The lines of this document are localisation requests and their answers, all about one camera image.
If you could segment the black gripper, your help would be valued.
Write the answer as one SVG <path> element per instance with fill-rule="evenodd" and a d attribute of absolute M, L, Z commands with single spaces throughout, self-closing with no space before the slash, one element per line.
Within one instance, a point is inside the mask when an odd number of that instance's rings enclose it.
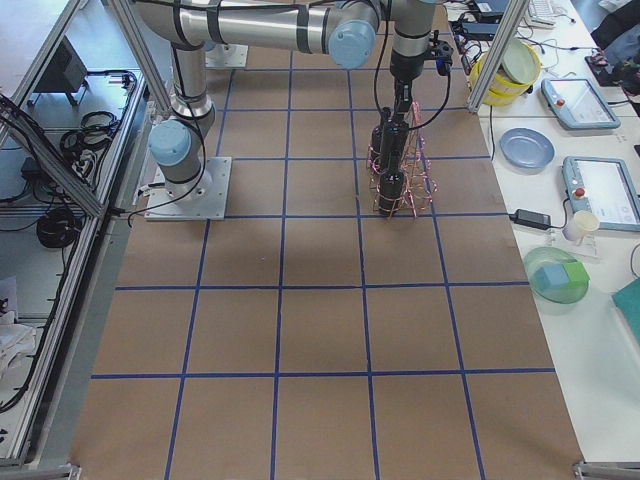
<path fill-rule="evenodd" d="M 402 126 L 413 104 L 412 82 L 423 72 L 425 53 L 407 56 L 395 49 L 390 59 L 390 73 L 394 78 L 394 122 Z"/>

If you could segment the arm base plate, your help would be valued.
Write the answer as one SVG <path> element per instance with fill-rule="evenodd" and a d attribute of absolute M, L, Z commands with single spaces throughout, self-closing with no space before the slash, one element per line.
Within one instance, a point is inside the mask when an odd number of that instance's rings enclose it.
<path fill-rule="evenodd" d="M 199 182 L 195 178 L 191 183 L 177 185 L 167 183 L 157 167 L 154 181 L 162 186 L 151 190 L 144 217 L 149 221 L 223 220 L 231 169 L 231 157 L 208 157 Z"/>
<path fill-rule="evenodd" d="M 215 44 L 205 54 L 205 68 L 209 70 L 244 69 L 249 47 L 237 44 Z"/>

